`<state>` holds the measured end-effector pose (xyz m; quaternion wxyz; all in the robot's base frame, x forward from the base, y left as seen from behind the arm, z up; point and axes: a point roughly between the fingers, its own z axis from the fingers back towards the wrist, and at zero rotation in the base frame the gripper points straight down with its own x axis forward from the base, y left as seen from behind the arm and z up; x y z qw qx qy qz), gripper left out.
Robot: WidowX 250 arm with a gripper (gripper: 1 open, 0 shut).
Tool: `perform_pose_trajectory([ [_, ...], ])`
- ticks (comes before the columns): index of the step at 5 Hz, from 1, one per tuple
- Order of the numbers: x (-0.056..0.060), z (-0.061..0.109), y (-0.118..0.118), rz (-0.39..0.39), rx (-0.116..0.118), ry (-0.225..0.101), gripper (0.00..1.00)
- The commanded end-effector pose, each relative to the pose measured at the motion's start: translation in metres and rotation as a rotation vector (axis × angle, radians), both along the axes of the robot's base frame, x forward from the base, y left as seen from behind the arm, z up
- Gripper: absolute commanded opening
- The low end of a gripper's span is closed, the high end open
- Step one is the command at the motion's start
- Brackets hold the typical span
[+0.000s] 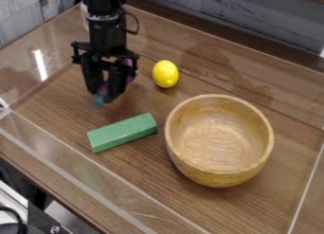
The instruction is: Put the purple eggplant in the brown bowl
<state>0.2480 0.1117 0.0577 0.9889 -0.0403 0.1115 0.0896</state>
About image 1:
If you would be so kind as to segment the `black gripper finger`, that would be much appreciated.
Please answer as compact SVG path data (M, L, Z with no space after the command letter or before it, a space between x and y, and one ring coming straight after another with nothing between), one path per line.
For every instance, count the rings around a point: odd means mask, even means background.
M130 61L118 61L110 69L107 102L112 102L124 93L131 77L131 69L132 63Z
M95 95L104 83L104 74L99 62L92 60L90 54L82 56L82 67L87 90Z

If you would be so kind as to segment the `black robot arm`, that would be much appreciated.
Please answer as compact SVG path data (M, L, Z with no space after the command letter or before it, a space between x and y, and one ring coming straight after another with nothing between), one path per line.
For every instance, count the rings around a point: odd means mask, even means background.
M87 7L88 42L72 42L72 62L79 64L87 90L96 96L95 103L112 102L138 76L139 55L127 47L127 16L136 16L123 8L126 0L82 0Z

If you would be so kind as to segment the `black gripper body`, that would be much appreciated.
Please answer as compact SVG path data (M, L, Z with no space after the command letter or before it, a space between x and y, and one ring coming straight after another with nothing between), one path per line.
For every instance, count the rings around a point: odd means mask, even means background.
M72 62L82 62L80 50L90 53L90 56L116 57L127 61L127 65L136 65L139 55L127 48L127 34L138 34L136 30L127 28L126 13L116 13L107 16L86 16L90 41L72 42Z

